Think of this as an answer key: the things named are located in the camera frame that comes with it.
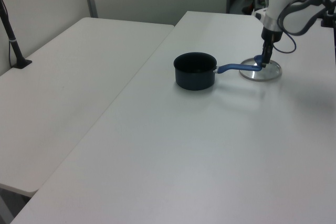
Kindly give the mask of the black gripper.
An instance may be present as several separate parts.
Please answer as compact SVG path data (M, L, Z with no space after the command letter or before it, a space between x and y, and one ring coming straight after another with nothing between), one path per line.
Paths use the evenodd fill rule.
M282 38L283 31L281 30L270 30L263 27L261 37L264 40L263 51L262 51L262 63L269 64L272 56L273 43L279 42Z

